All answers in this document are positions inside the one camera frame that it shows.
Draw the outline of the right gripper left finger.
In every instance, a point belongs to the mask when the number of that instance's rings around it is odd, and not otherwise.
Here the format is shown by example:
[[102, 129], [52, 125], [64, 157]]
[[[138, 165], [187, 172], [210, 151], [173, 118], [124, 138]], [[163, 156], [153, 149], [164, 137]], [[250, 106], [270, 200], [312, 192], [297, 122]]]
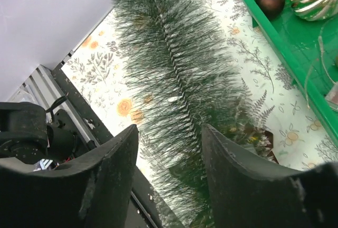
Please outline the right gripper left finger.
[[85, 227], [96, 163], [75, 159], [30, 173], [1, 167], [1, 227]]

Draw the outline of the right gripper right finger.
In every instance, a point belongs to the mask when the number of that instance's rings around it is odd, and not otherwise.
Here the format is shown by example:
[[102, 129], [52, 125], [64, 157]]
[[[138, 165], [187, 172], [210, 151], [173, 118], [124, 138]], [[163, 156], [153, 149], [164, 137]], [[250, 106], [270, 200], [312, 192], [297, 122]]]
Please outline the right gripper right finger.
[[216, 227], [337, 227], [337, 163], [284, 167], [210, 125], [202, 150]]

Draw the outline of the small frosted christmas tree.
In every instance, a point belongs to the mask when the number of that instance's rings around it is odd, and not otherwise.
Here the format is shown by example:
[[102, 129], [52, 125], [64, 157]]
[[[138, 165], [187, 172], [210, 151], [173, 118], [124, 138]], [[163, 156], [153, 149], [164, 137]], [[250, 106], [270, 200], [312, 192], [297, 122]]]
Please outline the small frosted christmas tree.
[[269, 159], [265, 97], [250, 100], [205, 0], [114, 0], [126, 84], [155, 184], [172, 202], [168, 227], [214, 227], [202, 126]]

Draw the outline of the green plastic tray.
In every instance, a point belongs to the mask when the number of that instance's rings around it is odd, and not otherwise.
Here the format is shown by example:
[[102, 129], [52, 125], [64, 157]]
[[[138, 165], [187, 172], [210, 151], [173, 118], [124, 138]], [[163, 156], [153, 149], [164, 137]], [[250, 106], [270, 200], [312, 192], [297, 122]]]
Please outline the green plastic tray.
[[272, 49], [298, 85], [332, 141], [337, 143], [337, 111], [325, 99], [337, 83], [337, 17], [308, 22], [297, 17], [289, 2], [270, 21], [255, 0], [242, 0]]

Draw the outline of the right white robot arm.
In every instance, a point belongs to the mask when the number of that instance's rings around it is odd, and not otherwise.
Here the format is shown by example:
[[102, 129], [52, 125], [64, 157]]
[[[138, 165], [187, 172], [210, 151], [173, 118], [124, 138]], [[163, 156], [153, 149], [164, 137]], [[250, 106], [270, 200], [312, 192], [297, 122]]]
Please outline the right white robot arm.
[[[1, 103], [1, 156], [34, 164], [61, 140], [33, 103]], [[300, 172], [264, 160], [210, 125], [203, 156], [216, 227], [337, 227], [337, 163]], [[124, 227], [136, 166], [131, 125], [105, 144], [52, 171], [1, 167], [1, 227]]]

